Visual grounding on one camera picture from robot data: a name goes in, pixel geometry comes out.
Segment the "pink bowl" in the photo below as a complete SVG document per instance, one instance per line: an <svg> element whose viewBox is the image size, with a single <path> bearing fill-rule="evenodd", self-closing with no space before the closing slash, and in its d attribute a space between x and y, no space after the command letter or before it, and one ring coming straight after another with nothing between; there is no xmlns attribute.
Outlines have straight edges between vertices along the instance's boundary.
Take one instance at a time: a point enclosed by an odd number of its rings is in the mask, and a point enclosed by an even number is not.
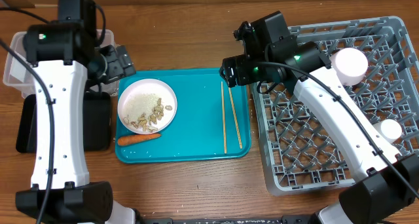
<svg viewBox="0 0 419 224"><path fill-rule="evenodd" d="M337 72L339 81L344 86L360 83L369 66L367 57L356 48L343 48L333 54L330 61L333 69Z"/></svg>

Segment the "white cup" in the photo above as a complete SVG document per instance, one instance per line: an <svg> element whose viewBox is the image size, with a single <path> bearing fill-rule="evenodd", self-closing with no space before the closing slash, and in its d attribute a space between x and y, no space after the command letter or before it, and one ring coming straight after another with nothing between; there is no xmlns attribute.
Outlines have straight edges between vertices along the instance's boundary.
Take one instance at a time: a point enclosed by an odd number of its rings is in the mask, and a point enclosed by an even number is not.
<svg viewBox="0 0 419 224"><path fill-rule="evenodd" d="M373 124L373 126L389 143L395 142L402 135L401 125L393 119L380 121L376 124Z"/></svg>

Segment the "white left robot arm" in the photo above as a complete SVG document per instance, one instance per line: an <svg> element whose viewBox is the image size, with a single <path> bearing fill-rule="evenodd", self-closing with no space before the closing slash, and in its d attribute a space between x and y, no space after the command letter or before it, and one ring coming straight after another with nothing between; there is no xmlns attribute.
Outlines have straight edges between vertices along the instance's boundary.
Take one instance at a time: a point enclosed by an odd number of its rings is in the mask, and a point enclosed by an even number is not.
<svg viewBox="0 0 419 224"><path fill-rule="evenodd" d="M103 46L93 0L58 0L58 17L24 36L24 67L35 80L37 150L31 187L16 208L38 223L140 223L107 181L91 182L84 155L83 100L95 84L136 70L124 47Z"/></svg>

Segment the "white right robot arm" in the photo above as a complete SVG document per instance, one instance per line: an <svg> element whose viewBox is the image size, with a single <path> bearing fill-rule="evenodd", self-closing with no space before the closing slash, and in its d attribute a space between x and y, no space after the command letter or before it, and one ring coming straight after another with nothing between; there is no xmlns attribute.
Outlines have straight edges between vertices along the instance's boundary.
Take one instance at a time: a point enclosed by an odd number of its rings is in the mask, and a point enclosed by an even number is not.
<svg viewBox="0 0 419 224"><path fill-rule="evenodd" d="M370 123L346 91L367 71L362 51L350 47L328 56L313 41L300 44L281 12L243 22L233 35L244 53L223 60L219 73L226 84L284 84L324 127L354 178L311 223L381 223L418 198L418 157L394 147L397 123Z"/></svg>

